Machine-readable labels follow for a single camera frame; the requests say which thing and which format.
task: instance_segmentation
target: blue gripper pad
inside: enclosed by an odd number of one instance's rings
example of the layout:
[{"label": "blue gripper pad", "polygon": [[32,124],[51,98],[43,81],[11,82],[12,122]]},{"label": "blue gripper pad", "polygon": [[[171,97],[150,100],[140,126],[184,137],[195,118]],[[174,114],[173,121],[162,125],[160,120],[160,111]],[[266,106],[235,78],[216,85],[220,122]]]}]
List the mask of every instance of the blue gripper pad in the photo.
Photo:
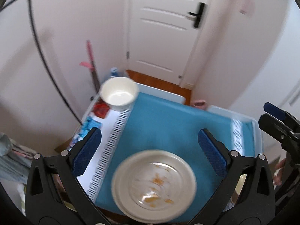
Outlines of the blue gripper pad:
[{"label": "blue gripper pad", "polygon": [[265,110],[266,113],[269,113],[273,117],[277,118],[280,121],[285,120],[285,112],[281,110],[280,108],[274,106],[270,102],[265,103],[263,106],[263,109]]},{"label": "blue gripper pad", "polygon": [[216,174],[225,178],[227,175],[227,162],[203,130],[198,133],[198,143]]},{"label": "blue gripper pad", "polygon": [[93,155],[95,154],[97,148],[101,143],[101,139],[102,139],[101,130],[98,128],[92,128],[92,129],[95,129],[95,131],[86,141],[86,143],[81,148],[81,150],[78,152],[77,156],[74,157],[73,167],[72,167],[72,174],[74,177],[78,177],[84,173],[86,167],[90,163]]}]

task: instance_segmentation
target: pink slipper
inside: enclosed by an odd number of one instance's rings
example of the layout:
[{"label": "pink slipper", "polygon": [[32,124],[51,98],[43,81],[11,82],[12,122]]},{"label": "pink slipper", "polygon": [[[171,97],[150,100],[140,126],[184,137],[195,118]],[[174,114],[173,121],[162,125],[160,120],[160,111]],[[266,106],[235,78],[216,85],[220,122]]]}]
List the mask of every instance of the pink slipper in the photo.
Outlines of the pink slipper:
[{"label": "pink slipper", "polygon": [[201,110],[207,109],[207,103],[205,100],[195,100],[192,102],[192,107],[199,108]]}]

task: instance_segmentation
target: blue mat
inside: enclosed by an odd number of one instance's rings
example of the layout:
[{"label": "blue mat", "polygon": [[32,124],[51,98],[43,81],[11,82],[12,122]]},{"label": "blue mat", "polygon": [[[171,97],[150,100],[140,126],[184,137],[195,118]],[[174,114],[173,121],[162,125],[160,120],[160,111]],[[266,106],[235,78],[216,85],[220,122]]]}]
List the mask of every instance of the blue mat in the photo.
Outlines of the blue mat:
[{"label": "blue mat", "polygon": [[[130,114],[95,204],[123,214],[111,194],[111,180],[118,165],[136,152],[160,149],[184,159],[197,180],[195,199],[187,211],[173,222],[192,219],[205,205],[221,182],[198,145],[198,132],[207,128],[232,150],[231,120],[196,108],[140,93]],[[243,123],[245,156],[254,156],[251,122]]]}]

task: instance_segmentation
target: white plate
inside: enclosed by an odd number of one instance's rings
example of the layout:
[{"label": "white plate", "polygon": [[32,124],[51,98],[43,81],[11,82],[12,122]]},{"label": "white plate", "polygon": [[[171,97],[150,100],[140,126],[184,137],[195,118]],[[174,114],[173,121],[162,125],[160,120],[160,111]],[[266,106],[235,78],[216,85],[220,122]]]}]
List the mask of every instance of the white plate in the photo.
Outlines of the white plate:
[{"label": "white plate", "polygon": [[194,200],[196,178],[191,167],[167,151],[147,150],[125,159],[112,179],[119,209],[143,223],[163,223],[183,214]]}]

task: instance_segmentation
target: door handle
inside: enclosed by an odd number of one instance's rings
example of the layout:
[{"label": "door handle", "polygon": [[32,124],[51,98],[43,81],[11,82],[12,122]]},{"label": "door handle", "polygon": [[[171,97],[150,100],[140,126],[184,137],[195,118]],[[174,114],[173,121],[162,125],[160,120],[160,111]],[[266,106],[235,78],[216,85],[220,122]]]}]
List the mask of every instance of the door handle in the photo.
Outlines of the door handle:
[{"label": "door handle", "polygon": [[199,9],[198,9],[198,13],[191,13],[191,12],[188,12],[189,15],[192,15],[192,16],[195,16],[195,22],[194,22],[194,28],[198,28],[199,27],[199,24],[200,24],[200,21],[201,21],[201,17],[202,17],[202,14],[203,14],[203,11],[204,11],[204,7],[206,6],[205,3],[202,3],[202,2],[199,2]]}]

